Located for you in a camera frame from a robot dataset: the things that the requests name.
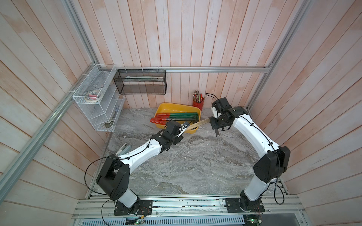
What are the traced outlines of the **grey hoe red grip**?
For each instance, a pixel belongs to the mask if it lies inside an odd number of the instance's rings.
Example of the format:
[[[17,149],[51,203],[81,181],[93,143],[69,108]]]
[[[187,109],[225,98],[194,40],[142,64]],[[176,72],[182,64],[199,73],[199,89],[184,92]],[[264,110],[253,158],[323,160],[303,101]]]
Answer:
[[[150,119],[151,123],[156,123],[156,124],[166,124],[169,121],[190,121],[192,123],[196,123],[198,122],[196,118],[180,118],[180,117],[173,117],[173,118],[160,118],[160,117],[154,117]]]
[[[168,122],[170,121],[176,121],[180,124],[186,122],[186,121],[189,121],[190,124],[194,123],[195,121],[194,120],[189,120],[189,119],[171,119],[171,118],[166,118],[166,119],[158,119],[158,118],[151,118],[150,119],[150,122],[151,123],[155,123],[155,124],[161,124],[161,125],[166,125]]]

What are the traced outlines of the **green hoe red grip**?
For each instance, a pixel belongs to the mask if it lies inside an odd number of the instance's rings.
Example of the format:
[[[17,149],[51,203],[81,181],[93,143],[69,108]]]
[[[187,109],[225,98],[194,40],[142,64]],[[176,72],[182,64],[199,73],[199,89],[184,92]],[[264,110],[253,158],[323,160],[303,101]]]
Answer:
[[[155,115],[155,118],[198,118],[197,112],[191,113],[159,113]]]
[[[155,117],[152,118],[153,120],[158,121],[195,121],[199,119],[199,116],[196,114],[158,114]]]

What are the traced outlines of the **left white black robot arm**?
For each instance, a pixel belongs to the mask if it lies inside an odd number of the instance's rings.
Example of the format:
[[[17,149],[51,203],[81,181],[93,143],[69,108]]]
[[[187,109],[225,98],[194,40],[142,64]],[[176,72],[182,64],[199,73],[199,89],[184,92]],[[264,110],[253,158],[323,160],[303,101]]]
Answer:
[[[129,188],[130,174],[148,159],[178,144],[189,125],[187,122],[169,121],[164,129],[151,135],[139,148],[126,154],[108,156],[97,176],[97,185],[112,201],[121,203],[130,212],[136,212],[140,199]]]

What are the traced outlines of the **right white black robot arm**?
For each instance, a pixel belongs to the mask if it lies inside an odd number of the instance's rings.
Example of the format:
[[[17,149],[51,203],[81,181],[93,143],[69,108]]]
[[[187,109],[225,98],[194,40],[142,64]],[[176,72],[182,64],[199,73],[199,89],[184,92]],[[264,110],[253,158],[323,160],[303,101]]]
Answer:
[[[248,140],[260,157],[253,166],[252,181],[240,194],[244,204],[255,203],[260,200],[270,184],[277,184],[280,176],[286,172],[290,150],[272,141],[243,107],[232,107],[227,98],[215,100],[212,111],[210,124],[213,130],[227,131],[233,126]]]

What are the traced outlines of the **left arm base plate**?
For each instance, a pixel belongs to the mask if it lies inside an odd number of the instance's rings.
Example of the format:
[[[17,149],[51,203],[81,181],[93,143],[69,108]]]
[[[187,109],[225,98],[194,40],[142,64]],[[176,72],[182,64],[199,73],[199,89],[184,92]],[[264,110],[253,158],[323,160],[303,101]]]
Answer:
[[[136,203],[128,208],[120,201],[116,201],[114,210],[115,216],[148,216],[152,214],[152,200],[137,200]]]

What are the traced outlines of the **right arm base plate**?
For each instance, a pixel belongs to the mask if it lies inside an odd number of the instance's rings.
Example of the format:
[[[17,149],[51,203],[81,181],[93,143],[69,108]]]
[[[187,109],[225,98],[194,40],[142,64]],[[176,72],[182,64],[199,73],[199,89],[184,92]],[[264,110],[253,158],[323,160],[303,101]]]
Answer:
[[[242,213],[242,212],[265,212],[262,200],[250,201],[247,198],[227,198],[225,199],[225,206],[228,213]]]

